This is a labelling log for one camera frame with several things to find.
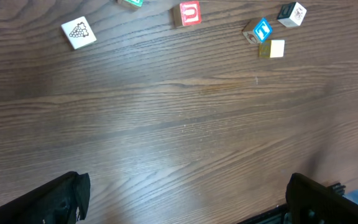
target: wooden table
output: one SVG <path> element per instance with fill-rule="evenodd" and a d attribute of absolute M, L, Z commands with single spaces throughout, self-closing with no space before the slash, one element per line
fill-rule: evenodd
<path fill-rule="evenodd" d="M 0 0 L 0 205 L 89 172 L 85 223 L 235 223 L 284 202 L 294 172 L 358 187 L 358 1 Z M 73 51 L 60 25 L 86 16 Z M 285 57 L 242 28 L 265 16 Z"/>

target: wooden block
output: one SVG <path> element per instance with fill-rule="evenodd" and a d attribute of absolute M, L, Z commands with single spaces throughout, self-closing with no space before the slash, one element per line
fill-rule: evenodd
<path fill-rule="evenodd" d="M 307 10 L 298 2 L 285 4 L 281 8 L 277 20 L 286 27 L 298 27 L 302 24 Z"/>
<path fill-rule="evenodd" d="M 198 1 L 182 2 L 173 8 L 176 27 L 192 26 L 201 23 L 201 9 Z"/>
<path fill-rule="evenodd" d="M 96 41 L 88 21 L 80 17 L 62 25 L 62 29 L 74 49 L 84 47 Z"/>
<path fill-rule="evenodd" d="M 125 7 L 138 10 L 142 7 L 143 0 L 117 0 L 117 2 Z"/>
<path fill-rule="evenodd" d="M 259 57 L 283 57 L 284 46 L 285 40 L 266 40 L 266 42 L 259 44 Z"/>
<path fill-rule="evenodd" d="M 263 43 L 272 32 L 273 29 L 265 18 L 251 20 L 242 30 L 250 44 Z"/>

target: grape drawing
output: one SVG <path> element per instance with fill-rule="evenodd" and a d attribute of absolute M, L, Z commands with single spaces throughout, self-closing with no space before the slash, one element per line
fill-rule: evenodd
<path fill-rule="evenodd" d="M 70 37 L 86 37 L 89 36 L 88 31 L 86 30 L 86 26 L 83 22 L 80 22 L 77 24 L 76 27 L 74 27 L 73 31 L 69 35 Z"/>

